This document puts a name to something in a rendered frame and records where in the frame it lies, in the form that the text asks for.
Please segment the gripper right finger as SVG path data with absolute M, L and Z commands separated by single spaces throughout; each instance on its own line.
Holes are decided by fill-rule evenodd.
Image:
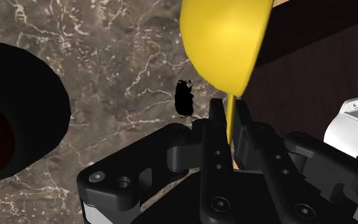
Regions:
M 358 159 L 304 132 L 279 137 L 241 99 L 233 116 L 234 160 L 262 172 L 281 224 L 358 224 Z

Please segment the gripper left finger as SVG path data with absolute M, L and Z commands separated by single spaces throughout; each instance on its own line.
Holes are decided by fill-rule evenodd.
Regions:
M 190 127 L 168 124 L 77 176 L 85 224 L 236 224 L 221 99 Z

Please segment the yellow bowl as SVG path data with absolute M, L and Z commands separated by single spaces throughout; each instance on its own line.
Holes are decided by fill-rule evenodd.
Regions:
M 226 134 L 233 140 L 235 99 L 251 78 L 274 0 L 182 0 L 182 43 L 197 73 L 228 95 Z

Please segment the small black lumpy object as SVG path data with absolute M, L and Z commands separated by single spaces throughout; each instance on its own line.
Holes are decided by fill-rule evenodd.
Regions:
M 192 87 L 190 80 L 179 80 L 176 85 L 174 94 L 175 109 L 183 118 L 192 116 L 194 113 Z

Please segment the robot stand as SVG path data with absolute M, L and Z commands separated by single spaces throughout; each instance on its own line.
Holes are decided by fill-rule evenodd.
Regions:
M 322 139 L 358 97 L 358 0 L 288 0 L 273 8 L 244 93 L 252 118 L 280 136 Z

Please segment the black bowl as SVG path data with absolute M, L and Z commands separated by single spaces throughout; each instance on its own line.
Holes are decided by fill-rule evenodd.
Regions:
M 70 117 L 69 95 L 53 69 L 27 50 L 0 43 L 0 180 L 55 149 Z

